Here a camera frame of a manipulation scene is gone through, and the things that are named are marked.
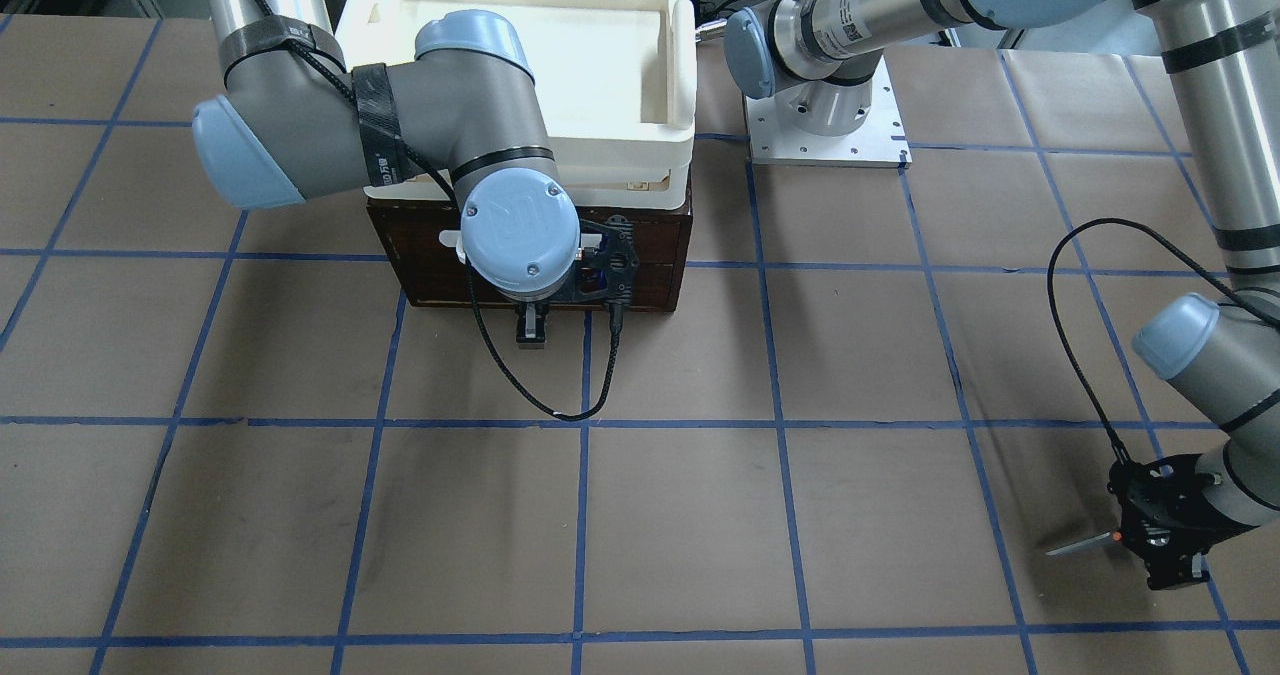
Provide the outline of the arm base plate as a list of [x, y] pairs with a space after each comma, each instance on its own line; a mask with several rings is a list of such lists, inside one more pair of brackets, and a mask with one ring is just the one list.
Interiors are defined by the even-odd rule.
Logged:
[[753, 159], [781, 167], [906, 168], [913, 163], [881, 50], [829, 79], [745, 99]]

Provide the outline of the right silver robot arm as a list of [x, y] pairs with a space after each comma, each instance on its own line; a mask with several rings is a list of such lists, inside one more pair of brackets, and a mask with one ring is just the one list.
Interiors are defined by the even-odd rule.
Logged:
[[234, 207], [435, 181], [468, 288], [488, 283], [538, 341], [553, 304], [600, 304], [618, 339], [636, 270], [622, 222], [580, 218], [515, 26], [493, 12], [428, 23], [403, 64], [351, 67], [324, 0], [210, 0], [224, 94], [192, 117], [197, 154]]

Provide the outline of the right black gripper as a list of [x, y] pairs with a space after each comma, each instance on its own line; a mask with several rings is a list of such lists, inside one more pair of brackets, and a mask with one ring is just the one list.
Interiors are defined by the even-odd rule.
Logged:
[[[640, 266], [635, 225], [627, 218], [604, 223], [580, 220], [579, 256], [564, 284], [550, 296], [552, 304], [596, 304], [630, 306]], [[520, 348], [547, 346], [547, 301], [517, 304], [516, 345]]]

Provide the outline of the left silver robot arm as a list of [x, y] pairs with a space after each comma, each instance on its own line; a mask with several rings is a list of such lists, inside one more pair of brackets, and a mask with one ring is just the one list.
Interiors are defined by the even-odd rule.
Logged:
[[1119, 546], [1152, 590], [1207, 584], [1210, 551], [1277, 524], [1277, 23], [1274, 0], [744, 0], [721, 15], [745, 106], [832, 136], [886, 97], [918, 104], [902, 142], [916, 184], [968, 155], [964, 196], [1032, 187], [1057, 202], [1047, 315], [1060, 342], [1068, 269], [1094, 293], [1132, 393], [1129, 411], [1190, 415], [1222, 437], [1203, 453], [1142, 459], [1085, 389], [1112, 455], [1117, 525], [1073, 544]]

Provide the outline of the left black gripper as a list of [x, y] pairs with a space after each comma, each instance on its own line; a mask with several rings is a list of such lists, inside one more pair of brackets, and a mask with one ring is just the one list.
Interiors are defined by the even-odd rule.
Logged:
[[1196, 470], [1199, 459], [1174, 455], [1108, 470], [1108, 492], [1121, 511], [1119, 542], [1146, 561], [1151, 590], [1210, 583], [1204, 552], [1236, 534], [1236, 523], [1204, 496], [1210, 476]]

